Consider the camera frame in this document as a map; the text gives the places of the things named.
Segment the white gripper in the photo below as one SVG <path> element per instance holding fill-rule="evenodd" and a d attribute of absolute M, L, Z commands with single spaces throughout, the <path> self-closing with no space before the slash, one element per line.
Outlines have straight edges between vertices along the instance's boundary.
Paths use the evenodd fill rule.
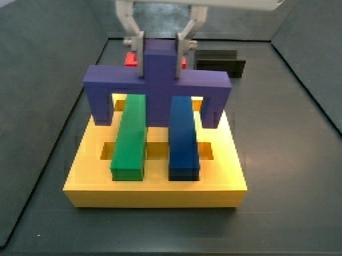
<path fill-rule="evenodd" d="M 282 5 L 284 0 L 117 0 L 117 17 L 127 33 L 125 44 L 130 46 L 131 51 L 137 53 L 138 74 L 144 76 L 145 32 L 141 30 L 134 18 L 134 2 L 192 5 L 190 20 L 184 30 L 177 34 L 178 57 L 176 77 L 180 78 L 184 57 L 198 46 L 194 36 L 206 22 L 208 7 L 274 11 Z"/>

